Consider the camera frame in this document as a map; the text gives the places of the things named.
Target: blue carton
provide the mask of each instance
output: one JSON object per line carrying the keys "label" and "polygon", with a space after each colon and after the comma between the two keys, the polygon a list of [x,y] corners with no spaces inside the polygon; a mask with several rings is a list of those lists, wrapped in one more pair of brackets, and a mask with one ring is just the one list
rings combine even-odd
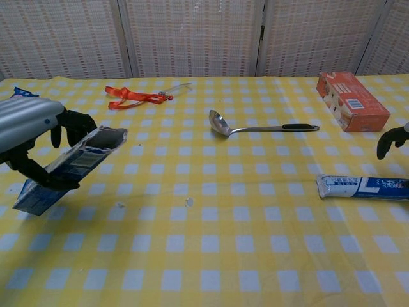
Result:
{"label": "blue carton", "polygon": [[[79,182],[119,148],[126,139],[127,129],[101,126],[89,133],[67,153],[60,155],[45,169],[50,174]],[[50,190],[27,179],[13,208],[40,216],[67,192]]]}

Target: orange box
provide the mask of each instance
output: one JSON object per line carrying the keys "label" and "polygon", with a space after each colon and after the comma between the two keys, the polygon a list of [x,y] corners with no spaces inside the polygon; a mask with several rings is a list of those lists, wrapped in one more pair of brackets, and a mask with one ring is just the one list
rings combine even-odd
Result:
{"label": "orange box", "polygon": [[351,72],[322,72],[317,91],[345,132],[381,131],[390,113]]}

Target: barcode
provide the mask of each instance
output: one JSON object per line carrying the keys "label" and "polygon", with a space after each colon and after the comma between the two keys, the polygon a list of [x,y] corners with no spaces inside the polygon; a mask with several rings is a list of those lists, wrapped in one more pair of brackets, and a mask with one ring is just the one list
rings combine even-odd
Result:
{"label": "barcode", "polygon": [[364,106],[358,99],[346,99],[346,102],[350,105],[351,109],[363,109]]}
{"label": "barcode", "polygon": [[100,153],[84,152],[76,160],[72,161],[70,165],[84,166],[86,168],[92,168],[104,155]]}

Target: woven screen panel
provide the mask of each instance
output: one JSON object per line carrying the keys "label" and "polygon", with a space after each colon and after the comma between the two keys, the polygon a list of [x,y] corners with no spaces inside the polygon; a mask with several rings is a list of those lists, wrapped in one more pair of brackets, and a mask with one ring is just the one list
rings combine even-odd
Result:
{"label": "woven screen panel", "polygon": [[261,75],[357,68],[379,1],[274,0]]}
{"label": "woven screen panel", "polygon": [[409,0],[395,0],[364,74],[409,73]]}
{"label": "woven screen panel", "polygon": [[249,74],[253,0],[126,0],[139,75]]}
{"label": "woven screen panel", "polygon": [[7,78],[125,77],[109,0],[0,2]]}

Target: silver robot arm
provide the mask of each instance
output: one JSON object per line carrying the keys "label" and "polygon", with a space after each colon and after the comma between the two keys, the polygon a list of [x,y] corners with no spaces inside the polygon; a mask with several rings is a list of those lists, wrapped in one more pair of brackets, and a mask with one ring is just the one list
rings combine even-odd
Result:
{"label": "silver robot arm", "polygon": [[90,115],[66,110],[60,102],[38,97],[0,101],[0,164],[7,163],[11,169],[49,189],[78,188],[78,182],[52,176],[28,157],[36,138],[48,130],[51,130],[52,145],[58,148],[61,127],[66,129],[70,146],[96,129]]}

